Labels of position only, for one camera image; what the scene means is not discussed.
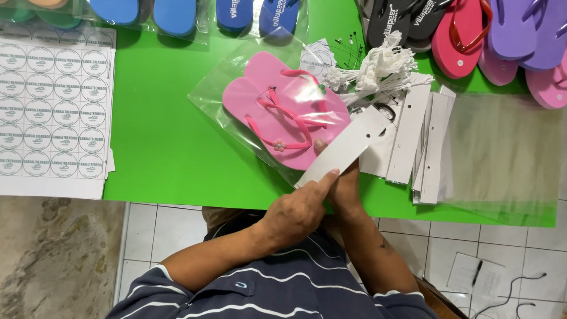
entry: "black pen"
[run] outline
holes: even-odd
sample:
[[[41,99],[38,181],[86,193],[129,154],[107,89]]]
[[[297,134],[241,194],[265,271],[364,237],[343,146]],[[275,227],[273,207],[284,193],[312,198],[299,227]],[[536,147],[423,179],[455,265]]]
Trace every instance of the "black pen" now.
[[[475,277],[472,279],[472,286],[473,286],[473,287],[474,287],[475,284],[476,284],[476,278],[479,277],[480,267],[482,267],[482,266],[483,266],[483,261],[480,261],[480,262],[479,262],[479,266],[476,267]]]

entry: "man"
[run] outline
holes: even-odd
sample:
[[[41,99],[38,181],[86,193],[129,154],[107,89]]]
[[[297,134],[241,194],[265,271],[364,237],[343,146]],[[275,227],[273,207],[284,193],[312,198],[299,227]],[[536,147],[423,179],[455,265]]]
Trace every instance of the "man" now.
[[[326,147],[322,140],[315,146]],[[358,176],[357,161],[265,212],[243,211],[216,226],[204,242],[134,280],[107,318],[438,319],[362,208]],[[319,227],[325,198],[344,248]],[[346,268],[345,251],[368,293]]]

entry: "hand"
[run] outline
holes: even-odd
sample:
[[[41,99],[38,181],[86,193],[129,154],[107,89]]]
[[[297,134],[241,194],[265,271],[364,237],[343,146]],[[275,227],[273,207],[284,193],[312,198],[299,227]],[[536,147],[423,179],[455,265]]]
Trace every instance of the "hand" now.
[[[315,140],[315,150],[320,154],[327,144],[320,138]],[[360,168],[358,158],[339,177],[338,181],[331,187],[327,199],[333,206],[335,213],[344,215],[346,212],[362,209],[362,202],[358,193],[358,180]]]
[[[338,169],[332,170],[319,183],[310,181],[270,205],[255,226],[271,241],[274,251],[301,242],[319,227],[325,215],[323,200],[337,178]]]

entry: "white tile floor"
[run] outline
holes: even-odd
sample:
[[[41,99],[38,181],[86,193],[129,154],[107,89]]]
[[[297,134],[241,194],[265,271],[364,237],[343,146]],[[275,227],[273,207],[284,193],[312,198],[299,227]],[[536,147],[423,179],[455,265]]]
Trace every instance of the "white tile floor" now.
[[[200,210],[199,206],[132,203],[120,299],[134,278],[170,254],[202,241],[206,226]],[[498,290],[501,297],[508,295],[512,279],[547,273],[539,280],[517,280],[510,302],[479,319],[516,319],[516,307],[523,303],[536,306],[520,306],[522,319],[562,319],[567,306],[567,201],[558,201],[554,229],[387,218],[376,218],[375,223],[414,274],[424,276],[465,314],[473,317],[505,298],[486,300],[447,288],[457,253],[505,266],[505,284]]]

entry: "green table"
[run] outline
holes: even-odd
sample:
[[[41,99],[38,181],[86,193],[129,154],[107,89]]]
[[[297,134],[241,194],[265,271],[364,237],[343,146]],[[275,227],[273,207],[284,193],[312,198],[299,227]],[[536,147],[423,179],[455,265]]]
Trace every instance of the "green table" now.
[[[353,31],[362,40],[353,1],[310,0],[309,19],[309,42],[323,37],[329,43],[348,39]],[[237,39],[211,28],[209,45],[118,28],[111,140],[116,171],[109,174],[104,199],[266,209],[293,190],[187,99],[191,89],[238,45]],[[344,52],[335,54],[339,62],[348,58]],[[420,72],[441,74],[435,62],[430,64],[430,53],[416,58]],[[475,70],[456,83],[470,91],[526,92],[525,83],[516,81],[496,87]],[[413,206],[409,187],[366,174],[361,176],[361,195],[372,216],[555,225],[555,212],[537,219],[511,219],[506,214],[488,219],[454,208]]]

